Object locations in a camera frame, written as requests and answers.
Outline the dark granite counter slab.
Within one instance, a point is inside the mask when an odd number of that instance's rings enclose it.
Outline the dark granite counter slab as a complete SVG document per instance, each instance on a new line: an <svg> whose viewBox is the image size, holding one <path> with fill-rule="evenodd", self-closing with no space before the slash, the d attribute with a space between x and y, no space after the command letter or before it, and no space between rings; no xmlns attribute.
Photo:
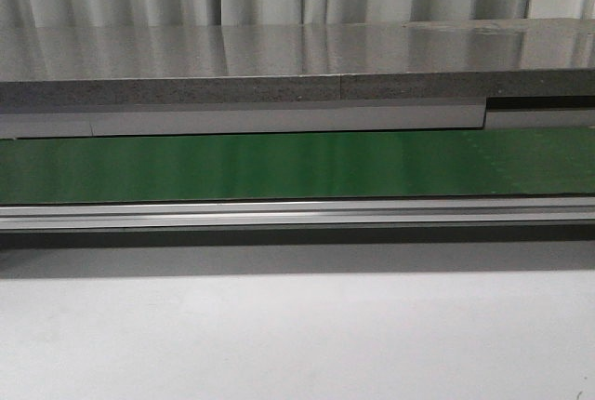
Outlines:
<svg viewBox="0 0 595 400"><path fill-rule="evenodd" d="M5 111L593 92L590 20L1 32Z"/></svg>

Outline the green conveyor belt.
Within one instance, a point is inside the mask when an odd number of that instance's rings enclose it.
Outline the green conveyor belt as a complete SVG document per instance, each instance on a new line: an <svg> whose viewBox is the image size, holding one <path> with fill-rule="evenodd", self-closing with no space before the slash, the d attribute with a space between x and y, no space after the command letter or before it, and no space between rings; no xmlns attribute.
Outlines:
<svg viewBox="0 0 595 400"><path fill-rule="evenodd" d="M5 205L591 194L589 127L4 140Z"/></svg>

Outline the grey panel under counter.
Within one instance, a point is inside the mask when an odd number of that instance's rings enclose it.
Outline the grey panel under counter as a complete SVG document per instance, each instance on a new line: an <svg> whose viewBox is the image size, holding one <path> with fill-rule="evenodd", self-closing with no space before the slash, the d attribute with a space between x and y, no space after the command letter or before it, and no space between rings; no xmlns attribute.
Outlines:
<svg viewBox="0 0 595 400"><path fill-rule="evenodd" d="M591 96L24 107L1 112L4 139L593 124Z"/></svg>

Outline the aluminium conveyor front rail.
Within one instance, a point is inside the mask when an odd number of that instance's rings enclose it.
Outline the aluminium conveyor front rail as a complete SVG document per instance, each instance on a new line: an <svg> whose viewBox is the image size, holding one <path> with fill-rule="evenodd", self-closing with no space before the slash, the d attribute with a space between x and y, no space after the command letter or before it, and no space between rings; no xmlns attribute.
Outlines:
<svg viewBox="0 0 595 400"><path fill-rule="evenodd" d="M591 222L587 195L3 206L4 232Z"/></svg>

